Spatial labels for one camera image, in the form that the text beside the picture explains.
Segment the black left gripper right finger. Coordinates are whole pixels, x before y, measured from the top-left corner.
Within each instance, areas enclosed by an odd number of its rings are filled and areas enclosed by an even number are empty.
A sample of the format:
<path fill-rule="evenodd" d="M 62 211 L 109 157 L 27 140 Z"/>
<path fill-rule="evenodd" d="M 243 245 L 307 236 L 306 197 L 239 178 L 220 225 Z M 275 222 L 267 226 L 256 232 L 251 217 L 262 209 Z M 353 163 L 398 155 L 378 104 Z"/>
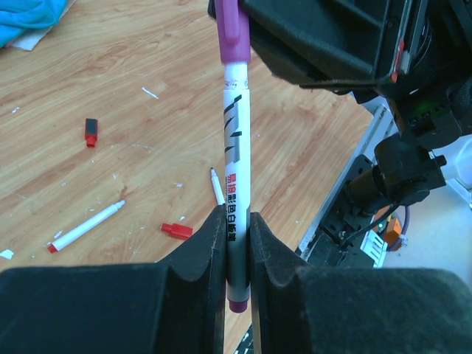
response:
<path fill-rule="evenodd" d="M 255 353 L 328 353 L 309 294 L 315 268 L 288 248 L 258 212 L 251 213 L 249 261 Z"/>

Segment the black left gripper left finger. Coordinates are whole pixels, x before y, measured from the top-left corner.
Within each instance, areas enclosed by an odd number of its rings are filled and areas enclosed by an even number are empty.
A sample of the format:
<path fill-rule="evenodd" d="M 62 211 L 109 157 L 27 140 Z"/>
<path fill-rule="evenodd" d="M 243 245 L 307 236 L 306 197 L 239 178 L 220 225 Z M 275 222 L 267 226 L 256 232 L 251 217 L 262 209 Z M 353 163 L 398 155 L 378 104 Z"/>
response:
<path fill-rule="evenodd" d="M 200 229 L 158 262 L 163 283 L 152 353 L 222 353 L 226 217 L 215 207 Z"/>

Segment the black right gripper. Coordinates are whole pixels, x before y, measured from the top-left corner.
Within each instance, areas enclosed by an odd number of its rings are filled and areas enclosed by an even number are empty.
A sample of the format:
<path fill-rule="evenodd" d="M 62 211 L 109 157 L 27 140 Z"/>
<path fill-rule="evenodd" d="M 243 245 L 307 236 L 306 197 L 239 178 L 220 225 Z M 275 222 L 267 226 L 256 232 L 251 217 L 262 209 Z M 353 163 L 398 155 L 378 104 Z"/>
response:
<path fill-rule="evenodd" d="M 471 133 L 469 1 L 242 1 L 250 43 L 303 89 L 383 97 L 410 144 Z"/>

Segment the purple white marker pen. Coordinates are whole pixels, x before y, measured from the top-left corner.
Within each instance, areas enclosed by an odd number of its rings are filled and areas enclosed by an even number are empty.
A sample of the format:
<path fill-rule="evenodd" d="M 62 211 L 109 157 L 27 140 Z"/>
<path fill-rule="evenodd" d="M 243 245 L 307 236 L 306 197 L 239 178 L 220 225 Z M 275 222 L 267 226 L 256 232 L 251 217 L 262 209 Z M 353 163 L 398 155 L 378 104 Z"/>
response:
<path fill-rule="evenodd" d="M 223 132 L 226 190 L 227 299 L 234 313 L 248 307 L 247 241 L 251 206 L 251 100 L 249 19 L 238 1 L 216 1 L 224 67 Z"/>

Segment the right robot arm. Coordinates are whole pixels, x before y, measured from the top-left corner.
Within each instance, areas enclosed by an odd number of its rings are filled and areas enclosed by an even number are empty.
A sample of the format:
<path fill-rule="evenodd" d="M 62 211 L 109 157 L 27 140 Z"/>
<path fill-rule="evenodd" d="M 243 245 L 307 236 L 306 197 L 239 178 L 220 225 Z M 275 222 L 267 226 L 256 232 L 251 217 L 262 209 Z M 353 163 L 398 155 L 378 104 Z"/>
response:
<path fill-rule="evenodd" d="M 430 152 L 471 133 L 469 1 L 211 1 L 208 13 L 291 84 L 386 99 L 398 131 L 347 185 L 362 212 L 444 185 L 446 160 Z"/>

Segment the white red pen diagonal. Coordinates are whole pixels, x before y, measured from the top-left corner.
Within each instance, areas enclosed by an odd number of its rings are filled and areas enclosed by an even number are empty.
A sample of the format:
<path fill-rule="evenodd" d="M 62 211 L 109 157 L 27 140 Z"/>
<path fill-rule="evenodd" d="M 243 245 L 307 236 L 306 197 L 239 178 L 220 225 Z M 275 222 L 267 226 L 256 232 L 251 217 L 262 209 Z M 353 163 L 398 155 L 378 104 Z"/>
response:
<path fill-rule="evenodd" d="M 218 178 L 218 174 L 216 173 L 216 170 L 213 167 L 210 168 L 210 178 L 211 178 L 212 187 L 213 187 L 213 190 L 214 190 L 215 199 L 217 201 L 217 204 L 218 205 L 224 205 L 225 204 L 225 198 L 224 198 L 223 190 L 222 190 L 222 187 L 221 187 L 221 183 L 220 183 L 220 180 Z"/>

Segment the white red pen horizontal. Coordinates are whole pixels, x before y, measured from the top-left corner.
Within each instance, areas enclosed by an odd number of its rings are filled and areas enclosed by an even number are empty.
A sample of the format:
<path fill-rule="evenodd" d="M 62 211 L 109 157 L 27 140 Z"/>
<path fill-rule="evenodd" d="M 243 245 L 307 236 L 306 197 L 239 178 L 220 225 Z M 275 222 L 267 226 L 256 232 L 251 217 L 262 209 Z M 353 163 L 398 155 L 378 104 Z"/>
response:
<path fill-rule="evenodd" d="M 70 245 L 71 243 L 75 242 L 77 239 L 82 237 L 85 233 L 89 232 L 94 227 L 98 226 L 103 221 L 107 220 L 112 215 L 116 214 L 118 211 L 121 210 L 121 208 L 123 208 L 124 205 L 125 205 L 125 200 L 121 200 L 108 206 L 101 212 L 94 215 L 92 218 L 89 218 L 87 221 L 84 221 L 80 225 L 76 226 L 75 228 L 67 232 L 65 235 L 59 237 L 58 239 L 50 243 L 47 246 L 47 250 L 51 254 L 62 251 L 68 245 Z"/>

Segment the red black pen cap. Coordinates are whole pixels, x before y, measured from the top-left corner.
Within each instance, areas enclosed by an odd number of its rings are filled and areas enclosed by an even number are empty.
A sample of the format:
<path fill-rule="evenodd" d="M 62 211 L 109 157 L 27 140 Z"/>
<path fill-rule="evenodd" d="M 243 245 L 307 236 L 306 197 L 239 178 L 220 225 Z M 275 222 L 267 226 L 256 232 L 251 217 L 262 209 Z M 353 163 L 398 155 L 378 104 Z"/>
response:
<path fill-rule="evenodd" d="M 98 121 L 96 119 L 87 118 L 85 121 L 84 139 L 86 147 L 94 148 L 98 138 Z"/>

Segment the teal folded cloth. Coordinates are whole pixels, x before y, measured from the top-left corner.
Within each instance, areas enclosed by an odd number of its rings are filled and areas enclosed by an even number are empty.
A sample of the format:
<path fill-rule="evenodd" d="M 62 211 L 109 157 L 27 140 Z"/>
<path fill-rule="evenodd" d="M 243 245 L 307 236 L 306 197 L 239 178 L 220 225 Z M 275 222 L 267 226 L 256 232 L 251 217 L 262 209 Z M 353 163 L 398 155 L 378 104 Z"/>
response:
<path fill-rule="evenodd" d="M 57 25 L 67 1 L 1 1 L 1 47 L 27 30 L 44 30 Z"/>

